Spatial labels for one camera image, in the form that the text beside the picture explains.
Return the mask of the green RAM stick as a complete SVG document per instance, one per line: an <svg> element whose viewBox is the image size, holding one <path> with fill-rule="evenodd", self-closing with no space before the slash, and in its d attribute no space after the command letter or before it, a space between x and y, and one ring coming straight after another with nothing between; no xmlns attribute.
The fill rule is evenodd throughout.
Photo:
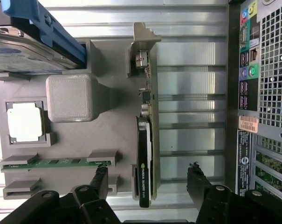
<svg viewBox="0 0 282 224"><path fill-rule="evenodd" d="M35 168L69 168L110 166L111 161L87 161L87 158L36 159L28 164L4 165L3 170L32 170Z"/></svg>

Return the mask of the gray printed parts rack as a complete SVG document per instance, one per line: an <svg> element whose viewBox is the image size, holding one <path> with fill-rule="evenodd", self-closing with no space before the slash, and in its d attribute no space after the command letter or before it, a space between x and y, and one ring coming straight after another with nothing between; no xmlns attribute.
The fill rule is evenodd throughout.
<svg viewBox="0 0 282 224"><path fill-rule="evenodd" d="M4 165L61 158L111 161L109 193L132 191L136 197L136 118L144 78L128 76L133 40L79 42L86 45L85 69L45 75L0 72L0 171L6 200L28 199L42 190L64 195L95 174L96 167L3 170ZM35 103L41 108L44 134L38 141L12 142L7 110L13 103Z"/></svg>

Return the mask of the silver CPU chip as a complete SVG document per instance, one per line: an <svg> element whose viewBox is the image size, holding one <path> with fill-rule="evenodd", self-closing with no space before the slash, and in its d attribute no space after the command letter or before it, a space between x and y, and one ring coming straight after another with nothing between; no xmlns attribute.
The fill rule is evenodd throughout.
<svg viewBox="0 0 282 224"><path fill-rule="evenodd" d="M44 134L41 108L35 103L13 103L7 121L13 143L35 142Z"/></svg>

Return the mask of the open black PC case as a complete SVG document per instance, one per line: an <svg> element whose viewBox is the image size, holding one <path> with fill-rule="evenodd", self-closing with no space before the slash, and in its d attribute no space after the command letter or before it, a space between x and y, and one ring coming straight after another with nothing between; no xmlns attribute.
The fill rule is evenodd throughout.
<svg viewBox="0 0 282 224"><path fill-rule="evenodd" d="M282 201L282 0L228 0L227 161L235 192Z"/></svg>

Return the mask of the hard disk in blue caddy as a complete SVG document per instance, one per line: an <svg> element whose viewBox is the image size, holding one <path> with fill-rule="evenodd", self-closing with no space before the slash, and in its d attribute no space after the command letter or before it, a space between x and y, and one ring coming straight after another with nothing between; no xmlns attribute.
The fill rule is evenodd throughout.
<svg viewBox="0 0 282 224"><path fill-rule="evenodd" d="M85 68L86 45L38 0L0 0L0 72L45 75Z"/></svg>

